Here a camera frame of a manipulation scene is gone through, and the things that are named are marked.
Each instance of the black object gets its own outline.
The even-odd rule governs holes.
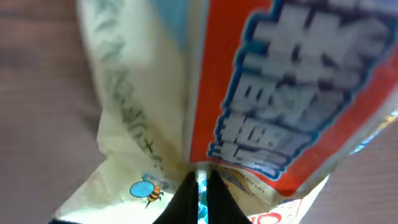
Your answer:
[[[194,172],[182,182],[173,199],[154,224],[198,223],[198,183]]]
[[[216,170],[207,180],[207,207],[209,224],[251,224]]]

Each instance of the wooden surface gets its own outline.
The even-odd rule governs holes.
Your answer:
[[[398,121],[337,167],[301,223],[398,223]]]
[[[1,223],[46,223],[103,160],[72,0],[0,1]]]

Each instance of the snack package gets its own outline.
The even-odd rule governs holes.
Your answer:
[[[241,210],[262,214],[255,223],[298,223],[397,108],[398,4],[172,2],[80,1],[108,159],[61,216],[123,205],[129,222],[151,223],[186,173],[218,169]],[[205,222],[205,203],[199,212]]]
[[[186,159],[219,164],[248,215],[303,198],[396,108],[396,9],[210,1]]]

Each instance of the plastic bag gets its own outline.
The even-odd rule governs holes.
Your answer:
[[[396,108],[396,18],[371,3],[192,1],[161,20],[80,1],[108,160],[61,212],[130,203],[153,222],[192,169],[219,169],[246,215],[305,200]]]

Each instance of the blue bee wing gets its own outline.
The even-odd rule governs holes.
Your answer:
[[[148,182],[152,182],[152,183],[156,184],[162,190],[167,190],[168,188],[170,188],[170,185],[167,181],[157,179],[156,177],[154,177],[153,175],[150,175],[150,174],[143,174],[142,179],[144,181],[148,181]]]
[[[130,194],[134,197],[146,197],[154,191],[155,186],[148,181],[140,181],[133,184],[130,188]]]

